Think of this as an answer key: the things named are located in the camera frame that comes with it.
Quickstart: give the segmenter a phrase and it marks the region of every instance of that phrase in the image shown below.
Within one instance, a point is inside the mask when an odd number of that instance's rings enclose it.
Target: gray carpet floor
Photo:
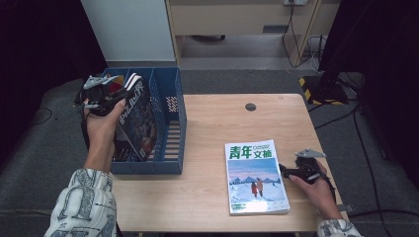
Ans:
[[[184,94],[302,94],[298,79],[314,74],[308,70],[183,70],[181,78]],[[75,79],[45,93],[33,124],[0,176],[0,236],[43,236],[49,224],[44,213],[52,210],[73,171],[83,165],[87,152],[80,115],[72,106],[81,83],[81,79]],[[347,94],[355,98],[351,91]],[[320,126],[350,113],[357,103],[319,108],[307,105],[307,109],[315,108],[310,116],[314,126]],[[350,115],[316,130],[342,200],[354,208],[349,214],[377,210],[377,199],[382,209],[419,213],[419,191],[396,161],[382,159],[366,118],[359,112],[355,117],[356,123]],[[377,183],[377,199],[367,159]],[[411,214],[385,212],[385,225],[376,213],[351,220],[365,236],[386,236],[384,226],[392,236],[419,233],[419,218]]]

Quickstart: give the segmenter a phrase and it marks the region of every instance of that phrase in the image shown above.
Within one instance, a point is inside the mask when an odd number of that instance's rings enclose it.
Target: small black round object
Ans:
[[[247,111],[250,111],[250,112],[256,111],[256,105],[253,103],[247,103],[245,108]]]

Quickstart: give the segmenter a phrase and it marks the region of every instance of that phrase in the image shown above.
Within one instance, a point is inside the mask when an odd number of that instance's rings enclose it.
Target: hand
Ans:
[[[114,135],[120,115],[126,106],[126,100],[119,101],[114,109],[105,117],[97,117],[84,112],[89,134],[89,153],[84,168],[109,173],[111,171],[112,157],[115,152]]]
[[[320,170],[327,174],[326,168],[318,161],[317,164]],[[308,199],[318,208],[324,219],[343,219],[330,192],[329,185],[323,178],[318,178],[312,185],[293,175],[290,175],[290,180],[305,192]]]

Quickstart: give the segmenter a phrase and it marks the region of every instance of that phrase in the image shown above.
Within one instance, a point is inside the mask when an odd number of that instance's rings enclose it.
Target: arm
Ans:
[[[83,169],[74,172],[58,197],[44,236],[116,236],[117,203],[112,194],[114,134],[125,100],[105,117],[85,114],[90,147]]]
[[[85,113],[88,115],[86,120],[90,147],[84,168],[103,171],[107,174],[111,171],[112,157],[115,152],[115,129],[125,106],[126,100],[121,100],[105,117]]]
[[[317,161],[321,171],[326,174],[327,170]],[[325,180],[319,178],[313,185],[306,183],[297,176],[290,176],[297,186],[299,186],[307,195],[308,199],[317,207],[322,215],[322,221],[318,227],[318,236],[330,236],[331,234],[342,234],[336,236],[361,236],[355,226],[348,220],[344,220],[338,206],[330,192],[329,185]]]

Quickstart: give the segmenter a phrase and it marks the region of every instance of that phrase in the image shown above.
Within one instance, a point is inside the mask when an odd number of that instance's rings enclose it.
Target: white cabinet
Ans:
[[[81,0],[109,64],[176,61],[165,0]]]

